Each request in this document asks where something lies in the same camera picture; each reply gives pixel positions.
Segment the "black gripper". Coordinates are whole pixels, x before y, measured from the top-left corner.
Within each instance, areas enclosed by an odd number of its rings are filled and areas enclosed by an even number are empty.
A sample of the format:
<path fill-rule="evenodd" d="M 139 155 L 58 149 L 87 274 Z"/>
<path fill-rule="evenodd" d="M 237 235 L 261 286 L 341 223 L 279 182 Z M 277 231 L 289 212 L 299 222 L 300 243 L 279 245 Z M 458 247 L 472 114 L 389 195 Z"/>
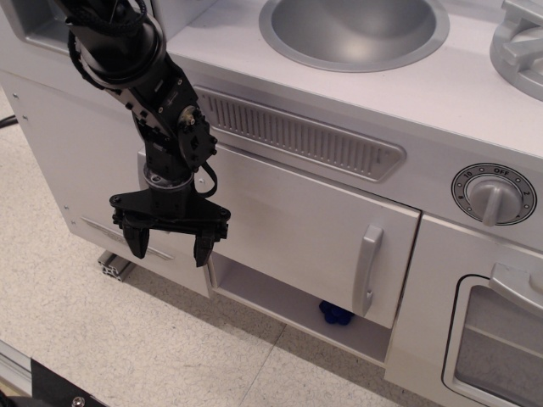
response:
<path fill-rule="evenodd" d="M 192 186 L 174 192 L 147 188 L 119 193 L 109 203 L 114 208 L 114 223 L 139 259 L 147 253 L 151 230 L 196 236 L 193 257 L 197 267 L 208 264 L 216 236 L 227 235 L 230 212 L 201 197 Z"/>

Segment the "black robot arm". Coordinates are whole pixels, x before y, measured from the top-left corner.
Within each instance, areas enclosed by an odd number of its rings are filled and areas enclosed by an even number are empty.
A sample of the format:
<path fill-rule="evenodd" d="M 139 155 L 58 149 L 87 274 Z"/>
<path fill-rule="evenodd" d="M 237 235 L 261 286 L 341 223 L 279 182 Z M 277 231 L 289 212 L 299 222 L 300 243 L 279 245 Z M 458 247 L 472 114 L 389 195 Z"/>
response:
<path fill-rule="evenodd" d="M 217 140 L 182 69 L 166 51 L 164 33 L 143 1 L 59 1 L 69 29 L 70 59 L 81 77 L 131 113 L 143 139 L 146 189 L 109 202 L 113 222 L 139 259 L 152 230 L 193 235 L 197 266 L 227 237 L 230 212 L 198 192 L 194 175 L 217 179 L 208 160 Z"/>

